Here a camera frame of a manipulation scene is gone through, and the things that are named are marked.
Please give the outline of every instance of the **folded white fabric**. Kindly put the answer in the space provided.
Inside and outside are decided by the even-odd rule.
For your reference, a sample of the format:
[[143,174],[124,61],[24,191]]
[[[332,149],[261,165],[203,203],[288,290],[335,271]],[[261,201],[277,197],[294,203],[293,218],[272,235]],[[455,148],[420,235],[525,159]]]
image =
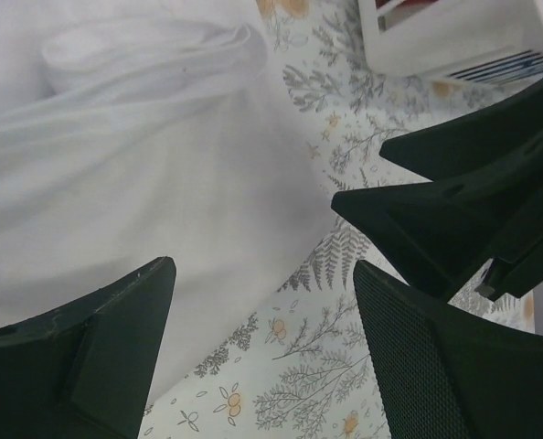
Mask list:
[[[38,50],[27,51],[39,61],[23,67],[42,68],[29,84],[0,81],[0,326],[172,256],[150,400],[272,293],[332,220],[261,23],[237,17],[239,3],[257,6],[225,2],[227,24],[183,19],[185,2],[176,18],[120,9],[59,20],[61,32],[38,22]],[[35,83],[53,96],[6,95]]]

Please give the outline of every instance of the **white container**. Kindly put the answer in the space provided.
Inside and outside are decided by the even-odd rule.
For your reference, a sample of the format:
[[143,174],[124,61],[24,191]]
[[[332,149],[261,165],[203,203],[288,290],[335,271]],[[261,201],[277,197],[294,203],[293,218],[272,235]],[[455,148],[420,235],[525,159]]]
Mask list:
[[358,0],[368,66],[505,85],[543,75],[543,0]]

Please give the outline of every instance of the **floral pattern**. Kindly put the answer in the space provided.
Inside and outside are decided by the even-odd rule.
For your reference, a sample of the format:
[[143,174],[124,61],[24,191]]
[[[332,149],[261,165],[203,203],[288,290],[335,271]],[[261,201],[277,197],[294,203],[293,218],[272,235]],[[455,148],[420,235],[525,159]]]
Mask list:
[[[283,64],[286,92],[310,135],[304,151],[328,196],[420,181],[378,155],[393,136],[506,96],[371,71],[357,0],[253,0]],[[367,259],[397,275],[342,219],[269,302],[146,409],[141,438],[380,439],[389,429],[352,285]],[[451,303],[533,331],[533,297],[495,304],[472,291]]]

